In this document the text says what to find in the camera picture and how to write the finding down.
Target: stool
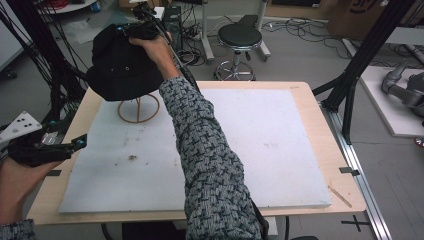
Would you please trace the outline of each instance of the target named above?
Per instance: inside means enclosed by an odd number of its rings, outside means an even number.
[[[219,29],[218,41],[221,45],[234,50],[232,61],[221,63],[214,72],[214,77],[220,80],[238,79],[255,81],[253,69],[240,61],[240,54],[246,53],[250,61],[248,51],[258,48],[262,42],[262,34],[252,26],[244,24],[230,24]]]

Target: hand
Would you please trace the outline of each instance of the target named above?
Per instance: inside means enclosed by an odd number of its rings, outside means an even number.
[[[129,41],[131,44],[141,46],[146,50],[147,55],[156,63],[165,80],[180,75],[175,67],[171,48],[163,36],[158,35],[153,40],[130,37]]]
[[[23,220],[22,208],[26,197],[37,184],[61,162],[38,167],[21,165],[10,157],[0,164],[0,225]]]

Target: metal bracket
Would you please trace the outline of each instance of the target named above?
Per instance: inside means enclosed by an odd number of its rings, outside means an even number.
[[[339,169],[341,173],[351,173],[354,177],[361,174],[358,170],[353,170],[351,167],[341,167]]]

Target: wire stand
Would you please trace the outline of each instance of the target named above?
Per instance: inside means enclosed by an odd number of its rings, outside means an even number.
[[[150,119],[154,118],[156,116],[156,114],[159,112],[159,108],[160,108],[159,100],[155,96],[153,96],[152,94],[147,94],[145,96],[152,97],[156,101],[156,104],[157,104],[157,107],[156,107],[155,112],[150,117],[147,117],[145,119],[141,119],[140,120],[140,115],[141,115],[141,97],[135,99],[135,101],[137,102],[137,119],[135,121],[128,119],[128,117],[125,117],[124,114],[122,114],[121,107],[122,107],[122,105],[126,101],[121,101],[121,103],[119,103],[119,106],[118,106],[118,115],[119,115],[119,117],[122,120],[124,120],[125,122],[128,122],[128,123],[143,123],[143,122],[147,122]]]

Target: black stool seat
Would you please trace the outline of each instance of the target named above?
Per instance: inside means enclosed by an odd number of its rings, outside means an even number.
[[[218,39],[221,43],[237,50],[250,50],[262,41],[262,34],[255,28],[243,24],[229,24],[219,29]]]

